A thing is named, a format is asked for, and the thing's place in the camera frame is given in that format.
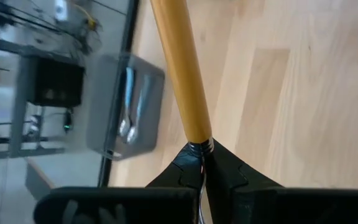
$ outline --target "yellow wooden handle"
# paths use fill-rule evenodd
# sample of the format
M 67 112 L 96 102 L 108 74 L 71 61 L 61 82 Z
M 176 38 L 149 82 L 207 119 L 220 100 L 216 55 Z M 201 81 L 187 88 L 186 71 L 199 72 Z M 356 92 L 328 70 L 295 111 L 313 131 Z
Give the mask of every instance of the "yellow wooden handle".
M 186 0 L 151 3 L 186 137 L 203 143 L 212 131 Z

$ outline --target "wooden pole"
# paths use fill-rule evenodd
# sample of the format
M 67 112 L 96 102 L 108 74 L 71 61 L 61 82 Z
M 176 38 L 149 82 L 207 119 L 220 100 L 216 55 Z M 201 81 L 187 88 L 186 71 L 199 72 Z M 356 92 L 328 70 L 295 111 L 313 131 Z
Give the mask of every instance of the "wooden pole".
M 151 3 L 186 137 L 195 144 L 210 141 L 211 124 L 186 0 Z

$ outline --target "metal spoon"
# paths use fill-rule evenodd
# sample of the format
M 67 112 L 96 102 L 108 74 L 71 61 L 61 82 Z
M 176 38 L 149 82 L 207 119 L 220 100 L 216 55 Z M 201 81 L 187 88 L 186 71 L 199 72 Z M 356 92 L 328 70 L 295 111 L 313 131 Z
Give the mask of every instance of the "metal spoon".
M 150 75 L 144 76 L 144 84 L 140 91 L 139 102 L 136 108 L 136 122 L 135 125 L 131 127 L 131 129 L 129 130 L 127 136 L 127 142 L 129 144 L 134 144 L 136 142 L 137 135 L 138 135 L 139 121 L 140 118 L 142 117 L 142 112 L 144 110 L 144 106 L 146 105 L 146 101 L 148 100 L 149 93 L 150 93 L 150 87 L 152 82 L 151 79 L 152 77 Z
M 119 135 L 121 137 L 126 137 L 129 129 L 131 128 L 131 101 L 132 101 L 132 92 L 134 88 L 134 71 L 133 69 L 127 67 L 126 69 L 126 86 L 125 86 L 125 102 L 124 102 L 124 117 L 122 118 L 121 124 L 119 126 Z

